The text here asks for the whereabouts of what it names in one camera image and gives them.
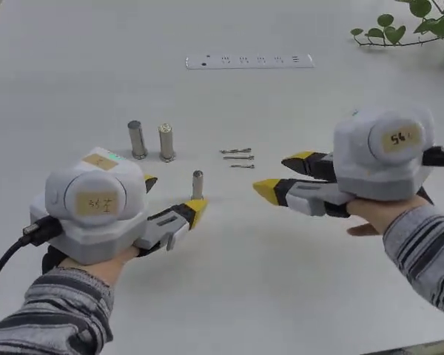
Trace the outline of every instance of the black cable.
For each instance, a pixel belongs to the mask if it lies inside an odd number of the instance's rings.
[[[20,248],[24,247],[25,245],[29,244],[30,242],[26,243],[23,241],[23,237],[18,239],[9,249],[3,254],[3,257],[0,259],[0,271],[3,269],[6,263],[8,263],[8,260],[18,251]]]
[[[433,146],[423,153],[424,166],[444,166],[444,148]]]
[[[59,236],[63,232],[58,219],[46,216],[23,228],[23,236],[20,237],[0,258],[0,272],[8,263],[8,260],[21,248],[28,244],[40,246],[41,244]]]

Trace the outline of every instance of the gray striped shirt sleeve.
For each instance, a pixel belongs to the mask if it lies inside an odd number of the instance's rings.
[[[85,271],[54,268],[0,321],[0,354],[99,354],[112,341],[113,291]]]
[[[444,311],[444,215],[432,205],[406,212],[389,226],[383,244],[414,290]]]

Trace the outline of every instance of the screw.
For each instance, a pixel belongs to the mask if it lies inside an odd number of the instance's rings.
[[[243,169],[254,169],[255,165],[253,164],[233,164],[230,166],[231,168],[243,168]]]
[[[246,155],[242,157],[223,157],[224,160],[254,160],[254,155]]]
[[[252,148],[219,150],[222,154],[250,153],[251,151]]]

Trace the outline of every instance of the hand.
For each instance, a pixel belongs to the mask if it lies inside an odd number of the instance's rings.
[[[115,286],[126,263],[138,256],[140,251],[131,246],[111,260],[94,265],[81,265],[77,261],[66,258],[60,264],[61,268],[78,268],[102,280],[108,286]]]
[[[417,207],[429,204],[420,196],[407,201],[378,202],[356,199],[348,203],[347,212],[362,217],[368,223],[347,230],[353,236],[380,235],[385,233],[390,224],[401,214]]]
[[[131,246],[111,260],[95,265],[84,266],[69,258],[58,249],[48,246],[47,253],[43,256],[41,268],[43,274],[46,274],[56,266],[62,268],[78,268],[104,281],[107,285],[114,286],[124,265],[129,260],[140,255],[144,256],[145,253],[142,253],[139,249]]]

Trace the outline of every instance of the electrical outlet socket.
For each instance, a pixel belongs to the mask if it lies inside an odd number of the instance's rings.
[[[187,69],[286,69],[314,68],[312,57],[299,55],[191,55]]]

